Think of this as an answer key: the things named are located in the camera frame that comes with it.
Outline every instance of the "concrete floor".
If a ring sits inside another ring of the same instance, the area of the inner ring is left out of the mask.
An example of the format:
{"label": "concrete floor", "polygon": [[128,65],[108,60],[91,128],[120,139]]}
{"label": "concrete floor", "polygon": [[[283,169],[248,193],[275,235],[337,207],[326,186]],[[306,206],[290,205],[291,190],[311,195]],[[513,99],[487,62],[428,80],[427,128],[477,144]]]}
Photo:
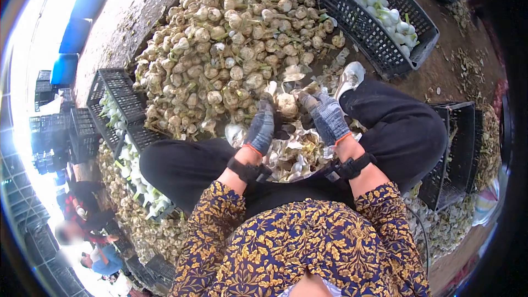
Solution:
{"label": "concrete floor", "polygon": [[[133,71],[134,57],[145,47],[145,43],[152,37],[150,31],[155,21],[162,18],[164,13],[176,0],[107,0],[99,17],[93,23],[86,46],[81,53],[75,82],[76,103],[78,107],[86,107],[89,89],[99,68],[128,67]],[[459,47],[470,50],[475,55],[479,49],[489,53],[484,60],[485,83],[481,85],[482,96],[491,101],[495,82],[504,78],[504,73],[489,36],[482,31],[471,30],[466,37],[460,36],[455,21],[448,11],[434,0],[416,0],[440,30],[439,48],[435,48],[429,58],[419,70],[409,73],[405,77],[398,77],[389,85],[402,90],[420,101],[428,88],[441,88],[441,94],[428,94],[431,102],[446,100],[465,101],[465,95],[458,90],[457,76],[462,72],[460,67],[453,67],[447,62],[452,51]],[[378,78],[372,66],[361,53],[356,53],[352,47],[350,61],[360,61],[367,70],[367,77]],[[76,174],[81,179],[91,180],[92,165],[85,164],[76,168]],[[457,250],[437,261],[430,271],[430,284],[433,295],[438,295],[442,289],[455,277],[457,272],[475,254],[488,236],[492,225],[475,227],[470,231]]]}

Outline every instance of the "blue and gold floral fabric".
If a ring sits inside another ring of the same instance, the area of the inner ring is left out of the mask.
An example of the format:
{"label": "blue and gold floral fabric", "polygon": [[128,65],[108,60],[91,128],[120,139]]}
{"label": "blue and gold floral fabric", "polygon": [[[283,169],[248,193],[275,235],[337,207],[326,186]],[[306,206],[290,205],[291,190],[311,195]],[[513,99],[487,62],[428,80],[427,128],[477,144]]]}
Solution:
{"label": "blue and gold floral fabric", "polygon": [[396,186],[356,205],[307,199],[242,222],[244,198],[214,181],[188,220],[171,293],[277,296],[307,270],[343,296],[430,295]]}

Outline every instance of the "blue shirt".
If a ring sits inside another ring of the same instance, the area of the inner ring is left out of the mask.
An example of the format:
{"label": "blue shirt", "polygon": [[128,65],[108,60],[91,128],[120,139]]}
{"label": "blue shirt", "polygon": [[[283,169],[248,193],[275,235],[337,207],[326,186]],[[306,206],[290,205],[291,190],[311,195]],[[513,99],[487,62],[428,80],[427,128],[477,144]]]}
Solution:
{"label": "blue shirt", "polygon": [[108,264],[101,260],[98,260],[92,264],[92,270],[102,275],[111,275],[116,273],[123,267],[123,261],[117,255],[115,248],[112,245],[107,245],[102,248],[102,253],[108,258]]}

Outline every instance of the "gloved hand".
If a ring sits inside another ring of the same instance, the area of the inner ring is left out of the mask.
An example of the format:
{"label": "gloved hand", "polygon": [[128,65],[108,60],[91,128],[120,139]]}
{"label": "gloved hand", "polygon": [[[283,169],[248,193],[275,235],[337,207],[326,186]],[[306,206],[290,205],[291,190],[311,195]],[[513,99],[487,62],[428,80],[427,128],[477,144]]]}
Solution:
{"label": "gloved hand", "polygon": [[339,103],[328,94],[317,92],[311,96],[300,91],[299,101],[310,112],[315,128],[326,145],[337,145],[351,134]]}
{"label": "gloved hand", "polygon": [[80,205],[77,205],[76,208],[75,208],[75,212],[79,215],[79,217],[81,217],[83,220],[87,220],[88,219],[88,215],[86,213],[86,210],[84,210],[83,208],[81,208]]}
{"label": "gloved hand", "polygon": [[260,100],[259,110],[253,117],[244,146],[250,147],[261,156],[268,153],[274,133],[274,109],[268,100]]}

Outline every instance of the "white sneaker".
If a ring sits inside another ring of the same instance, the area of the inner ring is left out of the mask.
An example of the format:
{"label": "white sneaker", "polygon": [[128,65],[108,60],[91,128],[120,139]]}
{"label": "white sneaker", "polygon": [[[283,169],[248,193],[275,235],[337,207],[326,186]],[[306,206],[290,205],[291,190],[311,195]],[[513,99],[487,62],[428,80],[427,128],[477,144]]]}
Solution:
{"label": "white sneaker", "polygon": [[365,79],[365,68],[358,61],[347,64],[339,78],[339,86],[334,94],[334,99],[339,102],[339,98],[348,91],[356,90]]}

